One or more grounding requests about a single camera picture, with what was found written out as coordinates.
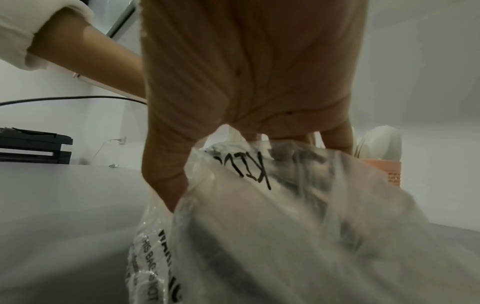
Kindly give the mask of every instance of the orange container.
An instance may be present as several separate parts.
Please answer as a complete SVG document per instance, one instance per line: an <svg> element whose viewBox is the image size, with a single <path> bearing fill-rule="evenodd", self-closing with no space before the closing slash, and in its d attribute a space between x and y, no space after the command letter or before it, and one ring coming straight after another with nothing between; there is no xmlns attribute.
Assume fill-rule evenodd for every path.
<svg viewBox="0 0 480 304"><path fill-rule="evenodd" d="M400 187L402 162L382 159L362 159L362 161L385 173L389 183Z"/></svg>

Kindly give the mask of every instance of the black printer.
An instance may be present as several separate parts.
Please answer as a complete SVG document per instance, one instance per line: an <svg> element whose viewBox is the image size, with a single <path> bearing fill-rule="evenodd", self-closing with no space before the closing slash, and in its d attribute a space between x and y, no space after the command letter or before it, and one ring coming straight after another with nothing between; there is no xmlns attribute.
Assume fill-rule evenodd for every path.
<svg viewBox="0 0 480 304"><path fill-rule="evenodd" d="M65 135L0 128L0 162L70 164L72 153L62 151L62 145L73 143Z"/></svg>

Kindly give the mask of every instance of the skin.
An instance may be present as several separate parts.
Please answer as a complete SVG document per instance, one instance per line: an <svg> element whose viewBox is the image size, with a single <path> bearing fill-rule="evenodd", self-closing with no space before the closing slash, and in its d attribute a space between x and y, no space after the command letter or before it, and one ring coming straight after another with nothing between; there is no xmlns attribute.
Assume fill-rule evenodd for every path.
<svg viewBox="0 0 480 304"><path fill-rule="evenodd" d="M123 92L145 97L139 55L62 9L35 35L28 52Z"/></svg>
<svg viewBox="0 0 480 304"><path fill-rule="evenodd" d="M222 124L246 139L352 152L348 118L368 0L142 0L148 136L142 173L170 211L191 147Z"/></svg>

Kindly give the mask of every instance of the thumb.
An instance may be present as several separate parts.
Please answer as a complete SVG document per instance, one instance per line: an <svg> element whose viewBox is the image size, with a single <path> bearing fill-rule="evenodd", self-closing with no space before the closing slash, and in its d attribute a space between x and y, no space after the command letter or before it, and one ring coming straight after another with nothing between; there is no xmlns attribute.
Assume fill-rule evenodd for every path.
<svg viewBox="0 0 480 304"><path fill-rule="evenodd" d="M159 121L148 130L141 172L171 212L187 190L184 167L195 143Z"/></svg>

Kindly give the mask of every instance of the clear plastic bag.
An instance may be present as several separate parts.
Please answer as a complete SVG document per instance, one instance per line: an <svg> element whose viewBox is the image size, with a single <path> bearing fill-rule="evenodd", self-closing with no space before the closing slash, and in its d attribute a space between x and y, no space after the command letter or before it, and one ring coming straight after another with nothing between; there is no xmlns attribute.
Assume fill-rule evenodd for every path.
<svg viewBox="0 0 480 304"><path fill-rule="evenodd" d="M345 154L295 142L193 151L175 216L155 198L128 258L130 302L480 303L412 197Z"/></svg>

